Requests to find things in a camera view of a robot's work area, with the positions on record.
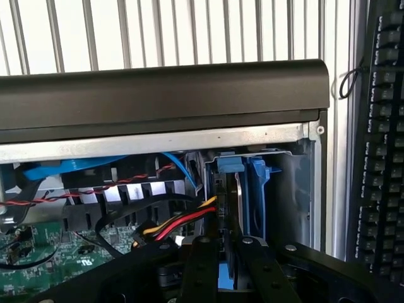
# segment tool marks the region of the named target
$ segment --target black keyboard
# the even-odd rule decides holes
[[[404,1],[371,1],[347,261],[404,286]]]

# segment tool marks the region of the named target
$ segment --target motherboard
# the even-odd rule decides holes
[[[92,245],[78,235],[95,239],[92,231],[62,232],[57,222],[40,223],[31,227],[32,236],[0,251],[0,263],[29,264],[52,254],[42,265],[25,270],[0,271],[0,302],[24,302],[31,296],[78,276],[112,259],[101,247]],[[128,253],[133,243],[132,227],[109,228],[103,236],[120,252]],[[15,239],[15,232],[0,238],[0,247]]]

